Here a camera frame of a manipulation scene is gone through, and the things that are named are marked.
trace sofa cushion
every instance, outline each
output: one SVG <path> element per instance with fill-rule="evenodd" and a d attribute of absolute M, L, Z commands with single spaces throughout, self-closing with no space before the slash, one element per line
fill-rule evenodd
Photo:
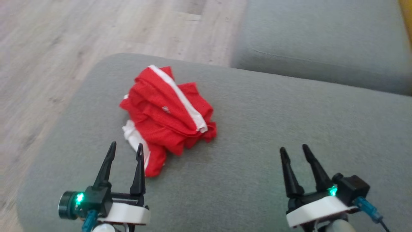
<path fill-rule="evenodd" d="M 251 0 L 232 67 L 412 94 L 397 0 Z"/>
<path fill-rule="evenodd" d="M 172 66 L 177 83 L 197 83 L 214 107 L 218 136 L 180 157 L 170 154 L 160 176 L 146 179 L 152 218 L 136 231 L 289 232 L 279 149 L 288 149 L 300 184 L 311 192 L 303 143 L 330 176 L 363 178 L 387 225 L 409 231 L 412 97 L 137 54 L 97 64 L 48 136 L 19 190 L 25 231 L 80 230 L 80 220 L 58 217 L 57 204 L 66 190 L 94 182 L 113 140 L 112 191 L 129 191 L 136 156 L 123 137 L 129 116 L 119 103 L 151 64 Z M 380 229 L 361 213 L 350 221 L 357 231 Z"/>

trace fabric seat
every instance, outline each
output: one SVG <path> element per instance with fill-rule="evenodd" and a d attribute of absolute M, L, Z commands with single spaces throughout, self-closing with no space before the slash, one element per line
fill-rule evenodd
<path fill-rule="evenodd" d="M 251 0 L 232 67 L 412 94 L 397 0 Z"/>
<path fill-rule="evenodd" d="M 82 221 L 58 217 L 60 196 L 93 184 L 114 140 L 112 191 L 129 192 L 136 154 L 124 139 L 129 115 L 119 103 L 151 64 L 171 66 L 177 84 L 197 83 L 214 108 L 218 135 L 168 156 L 162 173 L 146 179 L 152 217 L 136 231 L 290 232 L 279 149 L 287 148 L 297 179 L 311 192 L 315 181 L 303 143 L 329 176 L 364 179 L 385 223 L 410 231 L 412 97 L 138 54 L 104 59 L 72 98 L 19 190 L 25 231 L 80 230 Z M 350 222 L 357 231 L 380 229 L 366 214 Z"/>

